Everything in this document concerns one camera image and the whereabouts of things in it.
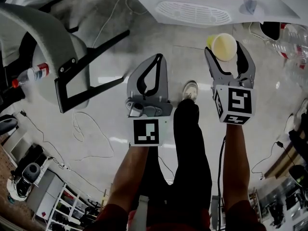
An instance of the electrical wire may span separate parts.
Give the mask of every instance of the electrical wire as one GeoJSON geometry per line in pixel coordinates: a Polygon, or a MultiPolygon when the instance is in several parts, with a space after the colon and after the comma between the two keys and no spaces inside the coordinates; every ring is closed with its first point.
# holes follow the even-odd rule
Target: electrical wire
{"type": "Polygon", "coordinates": [[[283,129],[284,131],[285,131],[286,127],[287,127],[289,118],[292,117],[292,116],[294,116],[293,113],[291,113],[291,114],[289,115],[288,119],[285,121],[285,126],[284,126],[284,129],[283,129]]]}
{"type": "MultiPolygon", "coordinates": [[[[62,180],[62,178],[56,173],[56,172],[54,172],[53,170],[51,170],[51,169],[49,169],[52,173],[54,173],[57,177],[59,177],[59,179],[61,179],[62,180]]],[[[69,184],[71,184],[72,186],[74,186],[74,187],[76,187],[76,189],[79,189],[76,185],[74,185],[74,184],[72,184],[71,182],[69,182],[69,181],[67,181],[67,180],[65,180],[65,182],[67,182],[67,183],[69,183],[69,184]]],[[[84,193],[85,195],[87,195],[87,196],[89,196],[86,192],[84,192],[84,191],[82,191],[81,189],[79,189],[82,193],[84,193]]]]}
{"type": "Polygon", "coordinates": [[[93,42],[93,44],[92,44],[92,48],[94,48],[95,43],[96,43],[98,37],[100,36],[101,32],[103,31],[103,29],[105,28],[105,26],[107,25],[107,23],[109,22],[109,20],[111,19],[111,17],[113,16],[113,14],[114,14],[114,12],[115,12],[115,9],[116,9],[116,6],[117,6],[117,4],[118,4],[119,2],[120,2],[120,0],[117,0],[117,1],[116,1],[115,6],[114,6],[114,8],[112,9],[112,12],[111,12],[109,18],[108,18],[107,21],[102,25],[102,27],[101,27],[99,33],[97,34],[97,36],[96,36],[96,38],[95,38],[95,40],[94,40],[94,42],[93,42]]]}
{"type": "Polygon", "coordinates": [[[81,140],[78,139],[78,138],[75,136],[74,131],[73,131],[73,136],[74,136],[74,138],[75,138],[76,140],[78,140],[79,142],[81,142],[81,143],[83,143],[83,142],[85,141],[85,137],[84,137],[84,135],[83,135],[83,133],[82,133],[82,130],[81,130],[80,126],[79,126],[79,123],[78,123],[78,121],[77,121],[77,119],[76,119],[76,115],[77,115],[77,114],[82,114],[82,115],[84,115],[84,116],[87,116],[87,117],[89,117],[89,118],[92,120],[92,122],[95,123],[96,127],[99,129],[99,131],[101,132],[101,134],[103,135],[103,137],[108,141],[109,147],[110,147],[110,149],[111,149],[111,151],[112,151],[112,156],[92,156],[92,155],[90,155],[90,156],[86,156],[86,157],[83,157],[83,158],[81,158],[81,159],[77,159],[77,160],[74,160],[74,161],[83,161],[84,159],[91,158],[91,157],[92,157],[92,158],[113,158],[113,157],[115,156],[115,151],[114,151],[114,149],[113,149],[113,147],[112,147],[112,145],[111,145],[109,139],[107,138],[106,135],[104,135],[104,133],[102,132],[102,130],[101,130],[100,126],[97,124],[97,122],[96,122],[90,115],[88,115],[87,113],[84,113],[84,112],[76,112],[76,113],[74,113],[74,111],[73,111],[73,119],[72,119],[73,128],[75,129],[75,131],[76,131],[77,133],[79,133],[79,134],[82,136],[82,139],[81,139],[81,140]]]}
{"type": "Polygon", "coordinates": [[[277,144],[277,142],[275,142],[275,143],[272,145],[271,150],[270,150],[270,155],[269,155],[268,157],[262,159],[260,162],[258,162],[258,163],[251,169],[251,173],[253,173],[253,174],[261,174],[261,175],[262,175],[262,179],[264,178],[264,175],[263,175],[262,172],[254,172],[253,170],[254,170],[254,168],[255,168],[258,164],[262,163],[263,161],[265,161],[266,159],[269,159],[269,158],[271,157],[271,155],[272,155],[272,153],[273,153],[273,147],[274,147],[275,144],[277,144]]]}
{"type": "Polygon", "coordinates": [[[60,169],[64,169],[64,167],[66,167],[67,168],[67,170],[69,170],[69,171],[73,171],[75,174],[77,174],[78,176],[80,176],[83,180],[85,180],[88,184],[90,184],[92,187],[94,187],[94,188],[96,188],[99,192],[101,192],[101,193],[104,193],[104,192],[102,192],[101,190],[99,190],[96,186],[94,186],[93,184],[91,184],[90,182],[88,182],[84,177],[82,177],[80,174],[78,174],[76,171],[74,171],[74,170],[72,170],[71,168],[68,168],[67,166],[65,166],[65,161],[64,161],[64,159],[63,159],[63,157],[61,156],[61,154],[58,152],[58,150],[55,148],[55,146],[52,144],[52,143],[50,143],[49,141],[45,141],[44,140],[44,133],[33,123],[33,121],[26,115],[26,113],[24,112],[24,111],[21,111],[20,112],[24,117],[27,117],[28,119],[29,119],[29,121],[33,124],[33,126],[39,131],[39,132],[41,132],[41,134],[43,135],[43,143],[49,143],[50,145],[52,145],[53,147],[54,147],[54,149],[56,150],[56,152],[59,154],[59,156],[61,157],[61,159],[62,159],[62,161],[63,161],[63,164],[60,164],[59,162],[58,162],[58,160],[55,158],[55,157],[52,157],[52,159],[53,159],[53,161],[59,166],[59,168],[60,169]]]}
{"type": "Polygon", "coordinates": [[[218,187],[218,196],[219,196],[219,202],[218,202],[218,231],[220,231],[221,228],[221,216],[220,216],[220,201],[221,201],[221,192],[220,192],[220,173],[221,173],[221,160],[222,160],[222,152],[223,148],[226,142],[226,136],[222,140],[222,145],[220,149],[220,154],[219,154],[219,165],[218,165],[218,179],[217,179],[217,187],[218,187]]]}
{"type": "MultiPolygon", "coordinates": [[[[115,9],[116,9],[116,7],[117,7],[117,5],[118,5],[119,2],[120,2],[120,0],[116,1],[115,6],[114,6],[114,8],[112,9],[109,18],[108,18],[107,21],[102,25],[102,27],[101,27],[99,33],[97,34],[97,36],[96,36],[96,38],[95,38],[95,40],[94,40],[94,42],[93,42],[93,44],[92,44],[92,48],[94,48],[97,39],[99,38],[99,36],[100,36],[100,34],[102,33],[103,29],[105,28],[105,26],[107,25],[107,23],[109,22],[109,20],[111,19],[111,17],[113,16],[113,14],[114,14],[114,12],[115,12],[115,9]]],[[[127,7],[132,13],[134,13],[134,14],[136,14],[136,15],[143,15],[143,14],[145,14],[145,13],[148,12],[147,10],[146,10],[145,12],[142,12],[142,13],[133,11],[133,10],[129,7],[129,5],[128,5],[128,0],[125,0],[125,5],[126,5],[126,7],[127,7]]]]}
{"type": "Polygon", "coordinates": [[[165,164],[164,160],[160,156],[158,156],[158,157],[160,158],[160,160],[162,160],[162,163],[166,166],[166,168],[169,169],[169,171],[172,173],[173,177],[175,177],[173,171],[165,164]]]}
{"type": "Polygon", "coordinates": [[[128,5],[128,0],[125,0],[125,5],[126,5],[126,7],[127,7],[132,13],[137,14],[137,15],[143,15],[143,14],[145,14],[145,13],[148,12],[147,10],[146,10],[145,12],[142,12],[142,13],[133,11],[133,10],[129,7],[129,5],[128,5]]]}
{"type": "Polygon", "coordinates": [[[65,165],[65,161],[64,161],[63,157],[61,156],[61,154],[59,153],[59,151],[57,150],[57,148],[56,148],[51,142],[45,140],[45,135],[44,135],[43,131],[40,130],[40,129],[33,123],[33,121],[27,116],[27,114],[25,113],[25,111],[21,111],[20,114],[22,114],[24,117],[28,118],[28,120],[32,123],[32,125],[43,135],[42,143],[48,143],[48,144],[50,144],[50,145],[56,150],[57,154],[61,157],[61,159],[62,159],[62,161],[63,161],[63,165],[65,165]]]}
{"type": "Polygon", "coordinates": [[[289,159],[291,160],[291,162],[293,163],[293,165],[295,166],[295,163],[293,162],[293,160],[291,159],[291,157],[289,156],[289,154],[287,153],[287,150],[283,147],[284,152],[287,154],[287,156],[289,157],[289,159]]]}

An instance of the shoe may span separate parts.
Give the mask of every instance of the shoe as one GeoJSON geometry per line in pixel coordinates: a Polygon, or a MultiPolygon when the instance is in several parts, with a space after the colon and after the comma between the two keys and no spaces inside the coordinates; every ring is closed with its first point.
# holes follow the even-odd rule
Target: shoe
{"type": "Polygon", "coordinates": [[[182,100],[191,99],[195,102],[198,96],[198,89],[198,84],[194,80],[188,81],[183,89],[182,100]]]}
{"type": "Polygon", "coordinates": [[[296,118],[297,119],[300,120],[302,118],[302,114],[303,113],[307,113],[307,106],[308,106],[308,99],[304,99],[304,101],[302,103],[302,106],[300,107],[300,109],[296,113],[296,118]]]}
{"type": "Polygon", "coordinates": [[[284,133],[287,135],[289,135],[289,132],[292,131],[295,127],[294,118],[294,115],[290,114],[289,118],[287,119],[287,122],[284,127],[284,133]]]}

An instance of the red sleeve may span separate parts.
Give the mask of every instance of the red sleeve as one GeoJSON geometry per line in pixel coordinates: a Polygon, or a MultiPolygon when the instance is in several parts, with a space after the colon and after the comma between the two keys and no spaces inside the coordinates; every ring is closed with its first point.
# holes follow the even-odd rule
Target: red sleeve
{"type": "Polygon", "coordinates": [[[266,231],[248,200],[234,204],[226,213],[226,231],[233,230],[266,231]]]}
{"type": "Polygon", "coordinates": [[[123,208],[109,204],[100,212],[95,222],[84,231],[125,231],[127,221],[128,214],[123,208]]]}

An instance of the yellow cup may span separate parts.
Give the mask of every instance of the yellow cup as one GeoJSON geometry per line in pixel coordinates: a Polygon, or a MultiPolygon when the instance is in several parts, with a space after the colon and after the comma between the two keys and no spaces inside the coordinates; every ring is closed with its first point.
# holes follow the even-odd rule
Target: yellow cup
{"type": "Polygon", "coordinates": [[[224,62],[230,61],[237,51],[236,40],[228,33],[211,35],[207,38],[206,44],[216,58],[224,62]]]}

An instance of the black cable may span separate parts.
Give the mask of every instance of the black cable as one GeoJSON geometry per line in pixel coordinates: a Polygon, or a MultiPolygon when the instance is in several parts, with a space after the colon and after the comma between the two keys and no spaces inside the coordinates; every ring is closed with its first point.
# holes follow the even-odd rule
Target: black cable
{"type": "MultiPolygon", "coordinates": [[[[43,135],[43,143],[49,143],[51,144],[53,147],[54,145],[52,143],[50,143],[49,141],[44,141],[44,133],[33,123],[33,121],[26,115],[25,111],[21,111],[20,114],[22,114],[24,117],[27,117],[29,119],[29,121],[33,124],[33,126],[42,133],[43,135]]],[[[58,152],[58,150],[54,147],[54,149],[56,150],[56,152],[59,154],[59,156],[61,157],[63,164],[65,165],[65,161],[63,159],[63,157],[61,156],[61,154],[58,152]]],[[[55,157],[52,157],[53,161],[59,166],[60,169],[64,169],[64,166],[61,165],[58,160],[55,157]]],[[[83,178],[80,174],[78,174],[76,171],[72,170],[71,168],[67,168],[69,171],[73,171],[75,174],[79,175],[82,179],[84,179],[88,184],[90,184],[92,187],[96,188],[98,191],[102,192],[101,190],[99,190],[96,186],[92,185],[90,182],[88,182],[85,178],[83,178]]]]}
{"type": "Polygon", "coordinates": [[[158,157],[160,158],[160,160],[162,160],[162,162],[166,166],[166,168],[169,169],[169,171],[172,173],[173,177],[175,177],[173,171],[165,164],[164,160],[160,156],[158,156],[158,157]]]}
{"type": "Polygon", "coordinates": [[[56,150],[56,152],[58,153],[58,155],[61,157],[61,159],[62,159],[62,161],[63,161],[63,164],[65,165],[65,161],[64,161],[63,157],[61,156],[61,154],[58,152],[57,148],[55,148],[55,146],[54,146],[51,142],[45,141],[45,140],[44,140],[44,133],[43,133],[43,131],[40,130],[40,129],[33,123],[33,121],[27,116],[27,114],[25,113],[25,111],[21,111],[20,114],[22,114],[24,117],[27,117],[27,118],[29,119],[29,121],[33,124],[33,126],[34,126],[39,132],[41,132],[41,134],[43,135],[43,143],[49,143],[49,144],[56,150]]]}
{"type": "Polygon", "coordinates": [[[251,169],[251,173],[253,173],[253,174],[261,174],[261,175],[262,175],[262,178],[264,178],[264,175],[263,175],[262,172],[254,172],[253,170],[254,170],[254,168],[255,168],[258,164],[262,163],[264,160],[269,159],[269,158],[271,157],[271,155],[272,155],[272,153],[273,153],[273,147],[274,147],[275,144],[277,144],[277,142],[275,142],[275,143],[272,145],[271,150],[270,150],[270,156],[268,156],[268,157],[262,159],[260,162],[258,162],[258,163],[251,169]]]}
{"type": "Polygon", "coordinates": [[[220,231],[221,227],[221,216],[220,216],[220,201],[221,201],[221,192],[220,192],[220,173],[221,173],[221,160],[222,160],[222,152],[223,148],[226,142],[226,136],[223,138],[221,149],[220,149],[220,155],[219,155],[219,165],[218,165],[218,179],[217,179],[217,186],[218,186],[218,196],[219,196],[219,202],[218,202],[218,231],[220,231]]]}
{"type": "Polygon", "coordinates": [[[72,186],[76,187],[77,189],[79,189],[77,186],[75,186],[74,184],[70,183],[69,181],[67,181],[67,180],[64,181],[56,172],[54,172],[54,171],[51,170],[50,168],[49,168],[48,170],[51,171],[52,173],[54,173],[62,182],[67,182],[67,183],[71,184],[72,186]]]}
{"type": "Polygon", "coordinates": [[[287,156],[289,157],[289,159],[291,160],[291,162],[293,163],[293,165],[295,166],[295,163],[293,162],[293,160],[291,159],[291,157],[289,156],[289,154],[287,153],[286,149],[284,147],[282,147],[284,149],[284,152],[287,154],[287,156]]]}
{"type": "Polygon", "coordinates": [[[285,121],[284,129],[283,129],[284,131],[285,131],[286,127],[287,127],[288,120],[289,120],[289,118],[290,118],[291,116],[294,116],[294,114],[291,113],[291,114],[289,115],[288,119],[285,121]]]}

